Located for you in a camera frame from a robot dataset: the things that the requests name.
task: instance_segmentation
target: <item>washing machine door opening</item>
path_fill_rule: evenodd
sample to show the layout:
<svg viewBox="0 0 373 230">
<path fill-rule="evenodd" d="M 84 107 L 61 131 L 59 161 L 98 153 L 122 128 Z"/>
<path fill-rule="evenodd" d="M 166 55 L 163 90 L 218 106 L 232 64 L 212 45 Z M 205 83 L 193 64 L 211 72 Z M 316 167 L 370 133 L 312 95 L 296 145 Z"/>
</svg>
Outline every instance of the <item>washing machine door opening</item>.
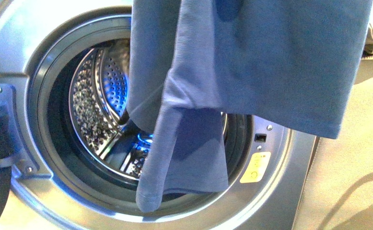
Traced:
<svg viewBox="0 0 373 230">
<path fill-rule="evenodd" d="M 127 215 L 145 216 L 136 207 L 135 195 L 153 136 L 137 128 L 126 112 L 129 27 L 80 33 L 91 39 L 75 37 L 75 32 L 65 37 L 73 38 L 68 49 L 56 44 L 44 60 L 57 58 L 49 65 L 43 62 L 39 69 L 44 71 L 32 80 L 29 95 L 31 111 L 38 120 L 34 123 L 39 130 L 36 144 L 54 175 L 61 182 L 68 181 L 63 182 L 65 186 L 78 194 L 92 194 L 86 202 Z M 232 183 L 248 158 L 253 118 L 226 113 L 222 116 Z M 162 208 L 147 216 L 196 210 L 219 195 L 167 194 Z"/>
</svg>

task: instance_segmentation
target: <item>blue shirt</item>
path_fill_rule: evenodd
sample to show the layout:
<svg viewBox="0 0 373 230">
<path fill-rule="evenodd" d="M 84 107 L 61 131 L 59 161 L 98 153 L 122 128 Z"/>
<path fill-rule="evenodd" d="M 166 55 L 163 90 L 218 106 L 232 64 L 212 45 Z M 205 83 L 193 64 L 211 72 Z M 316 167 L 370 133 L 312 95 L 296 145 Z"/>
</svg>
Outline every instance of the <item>blue shirt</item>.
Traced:
<svg viewBox="0 0 373 230">
<path fill-rule="evenodd" d="M 336 138 L 371 4 L 135 0 L 127 110 L 154 132 L 139 208 L 156 210 L 165 193 L 227 188 L 221 111 Z"/>
</svg>

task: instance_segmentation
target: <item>yellow label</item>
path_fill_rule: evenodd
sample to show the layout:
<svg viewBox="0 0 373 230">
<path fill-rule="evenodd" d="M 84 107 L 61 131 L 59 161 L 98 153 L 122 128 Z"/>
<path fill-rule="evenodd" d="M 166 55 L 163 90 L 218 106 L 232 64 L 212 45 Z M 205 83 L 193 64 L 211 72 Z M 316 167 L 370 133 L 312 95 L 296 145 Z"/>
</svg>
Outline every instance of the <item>yellow label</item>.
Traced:
<svg viewBox="0 0 373 230">
<path fill-rule="evenodd" d="M 270 161 L 271 152 L 256 152 L 251 156 L 246 172 L 240 178 L 240 183 L 259 182 Z"/>
</svg>

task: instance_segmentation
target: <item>washing machine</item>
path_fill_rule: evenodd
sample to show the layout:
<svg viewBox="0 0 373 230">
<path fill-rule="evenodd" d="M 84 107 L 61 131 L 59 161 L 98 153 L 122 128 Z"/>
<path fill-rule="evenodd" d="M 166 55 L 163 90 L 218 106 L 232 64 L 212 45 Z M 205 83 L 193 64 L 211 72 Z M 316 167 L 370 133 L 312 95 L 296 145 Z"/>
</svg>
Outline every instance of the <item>washing machine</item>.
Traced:
<svg viewBox="0 0 373 230">
<path fill-rule="evenodd" d="M 291 229 L 316 138 L 250 115 L 223 114 L 226 191 L 138 210 L 152 135 L 121 128 L 131 5 L 0 1 L 0 215 L 11 189 L 61 229 Z"/>
</svg>

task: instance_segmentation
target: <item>laundry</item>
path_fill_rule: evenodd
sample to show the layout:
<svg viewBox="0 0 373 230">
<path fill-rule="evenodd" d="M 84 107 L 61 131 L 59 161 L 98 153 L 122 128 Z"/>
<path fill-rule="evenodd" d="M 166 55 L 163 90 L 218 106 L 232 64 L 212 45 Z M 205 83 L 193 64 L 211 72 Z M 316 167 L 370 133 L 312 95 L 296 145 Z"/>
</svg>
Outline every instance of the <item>laundry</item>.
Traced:
<svg viewBox="0 0 373 230">
<path fill-rule="evenodd" d="M 221 112 L 336 138 L 371 0 L 135 0 L 129 117 L 153 132 L 136 201 L 227 189 Z"/>
</svg>

